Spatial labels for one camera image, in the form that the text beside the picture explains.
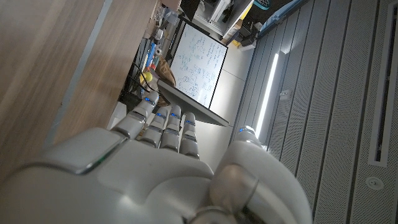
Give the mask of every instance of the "white robotic hand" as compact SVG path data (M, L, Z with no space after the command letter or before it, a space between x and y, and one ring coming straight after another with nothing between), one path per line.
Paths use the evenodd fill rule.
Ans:
M214 205L264 223L311 223L305 192L292 173L262 149L250 127L240 129L210 185Z
M111 131L86 130L16 169L0 185L2 223L312 222L300 184L249 127L215 174L199 161L187 111L179 142L179 106L160 108L136 140L158 99L152 92Z

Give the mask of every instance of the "wooden table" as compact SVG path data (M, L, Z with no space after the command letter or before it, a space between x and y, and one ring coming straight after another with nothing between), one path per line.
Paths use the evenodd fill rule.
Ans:
M106 127L155 4L0 0L0 181L38 154L54 127L55 142ZM98 35L73 81L101 14ZM64 114L54 123L60 108Z

